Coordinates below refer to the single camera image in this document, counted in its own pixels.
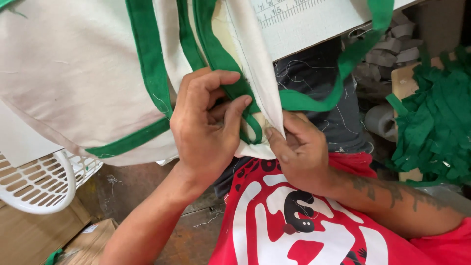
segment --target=left hand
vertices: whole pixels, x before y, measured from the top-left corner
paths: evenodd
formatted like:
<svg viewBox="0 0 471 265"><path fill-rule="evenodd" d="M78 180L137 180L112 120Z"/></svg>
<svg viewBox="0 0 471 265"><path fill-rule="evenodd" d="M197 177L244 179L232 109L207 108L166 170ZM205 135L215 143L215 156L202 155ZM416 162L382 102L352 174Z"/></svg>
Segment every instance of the left hand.
<svg viewBox="0 0 471 265"><path fill-rule="evenodd" d="M185 75L181 82L170 128L180 157L177 175L195 196L222 174L239 146L242 112L252 98L241 96L213 108L225 96L219 86L234 84L239 78L238 72L206 67Z"/></svg>

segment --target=pile of green fabric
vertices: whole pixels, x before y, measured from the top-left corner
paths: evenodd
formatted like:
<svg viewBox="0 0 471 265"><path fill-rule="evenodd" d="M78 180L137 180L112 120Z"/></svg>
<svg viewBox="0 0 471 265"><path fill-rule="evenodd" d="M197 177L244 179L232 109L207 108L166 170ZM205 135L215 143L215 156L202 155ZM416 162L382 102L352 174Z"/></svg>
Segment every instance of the pile of green fabric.
<svg viewBox="0 0 471 265"><path fill-rule="evenodd" d="M388 166L398 172L418 167L423 181L408 181L411 186L471 179L471 56L464 47L455 54L455 61L440 54L441 70L422 52L422 64L414 68L419 89L402 102L393 94L386 98L398 113L399 135Z"/></svg>

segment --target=ruler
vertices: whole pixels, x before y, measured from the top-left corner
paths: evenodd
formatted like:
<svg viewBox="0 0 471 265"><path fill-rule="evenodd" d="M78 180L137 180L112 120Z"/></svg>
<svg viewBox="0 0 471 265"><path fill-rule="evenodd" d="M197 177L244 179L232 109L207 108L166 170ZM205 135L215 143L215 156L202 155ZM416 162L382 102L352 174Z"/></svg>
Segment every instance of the ruler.
<svg viewBox="0 0 471 265"><path fill-rule="evenodd" d="M262 29L296 16L308 9L316 8L329 0L252 0Z"/></svg>

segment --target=floor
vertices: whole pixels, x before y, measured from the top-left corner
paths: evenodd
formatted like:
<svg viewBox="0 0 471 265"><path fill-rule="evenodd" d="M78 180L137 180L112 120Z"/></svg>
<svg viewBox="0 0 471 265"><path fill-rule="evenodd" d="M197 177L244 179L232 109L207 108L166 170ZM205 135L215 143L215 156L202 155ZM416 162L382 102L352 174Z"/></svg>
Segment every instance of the floor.
<svg viewBox="0 0 471 265"><path fill-rule="evenodd" d="M114 218L121 223L155 190L175 163L103 165L77 190L77 196L93 216L93 222ZM155 265L207 264L216 245L224 210L224 201L218 199L210 187L185 209Z"/></svg>

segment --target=fingernail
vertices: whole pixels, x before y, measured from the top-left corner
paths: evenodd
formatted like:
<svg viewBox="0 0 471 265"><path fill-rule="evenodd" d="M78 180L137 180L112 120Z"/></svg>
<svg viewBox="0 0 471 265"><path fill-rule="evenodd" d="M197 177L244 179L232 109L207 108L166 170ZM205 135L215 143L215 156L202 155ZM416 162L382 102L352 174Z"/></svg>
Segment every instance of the fingernail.
<svg viewBox="0 0 471 265"><path fill-rule="evenodd" d="M270 139L270 137L271 137L271 134L272 134L272 132L271 132L271 128L267 128L267 129L265 129L265 135L267 136L267 139Z"/></svg>
<svg viewBox="0 0 471 265"><path fill-rule="evenodd" d="M252 97L248 97L248 98L245 100L245 106L250 105L251 102L252 102Z"/></svg>
<svg viewBox="0 0 471 265"><path fill-rule="evenodd" d="M284 163L288 163L288 161L289 161L289 158L288 158L288 156L281 155L281 157L280 157L280 158L281 158L281 161L283 161Z"/></svg>

